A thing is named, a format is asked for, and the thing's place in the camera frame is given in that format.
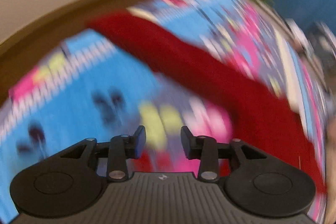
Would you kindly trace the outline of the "red knitted garment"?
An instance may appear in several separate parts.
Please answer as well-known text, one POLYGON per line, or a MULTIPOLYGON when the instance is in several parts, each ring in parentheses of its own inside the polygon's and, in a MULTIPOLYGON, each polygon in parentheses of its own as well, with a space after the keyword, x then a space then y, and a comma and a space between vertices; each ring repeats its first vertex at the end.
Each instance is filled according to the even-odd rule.
POLYGON ((285 98, 276 97, 264 84, 159 25, 128 12, 103 16, 87 26, 152 70, 226 110, 234 138, 300 168, 313 179, 319 193, 327 192, 314 147, 285 98))

